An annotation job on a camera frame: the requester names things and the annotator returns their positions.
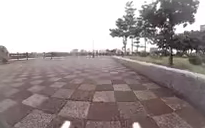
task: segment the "overcast sky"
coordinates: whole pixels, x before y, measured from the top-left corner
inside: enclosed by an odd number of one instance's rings
[[[128,0],[0,0],[0,45],[9,52],[70,51],[121,48],[109,28],[124,14]],[[143,0],[134,0],[140,8]],[[200,1],[196,22],[205,24],[205,0]]]

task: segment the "concrete curb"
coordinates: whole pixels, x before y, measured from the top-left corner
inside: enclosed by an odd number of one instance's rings
[[[118,62],[173,90],[205,113],[205,75],[114,56]]]

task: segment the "pole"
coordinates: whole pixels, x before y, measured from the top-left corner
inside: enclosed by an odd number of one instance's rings
[[[95,56],[95,55],[94,55],[94,40],[93,40],[93,58],[94,58],[94,56]]]

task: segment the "paved plaza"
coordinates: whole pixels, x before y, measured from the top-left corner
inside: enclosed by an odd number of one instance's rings
[[[0,115],[14,128],[205,128],[189,103],[111,57],[0,65]]]

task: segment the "tree trunk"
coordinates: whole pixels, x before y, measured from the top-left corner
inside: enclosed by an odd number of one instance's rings
[[[172,48],[170,48],[169,65],[170,66],[173,65],[173,50],[172,50]]]
[[[124,54],[126,54],[126,45],[127,45],[127,38],[123,38],[123,44],[124,44]]]
[[[145,40],[145,49],[144,50],[146,52],[146,42],[147,42],[147,40],[146,40],[146,38],[144,38],[144,40]]]
[[[132,54],[133,54],[133,38],[132,38]]]

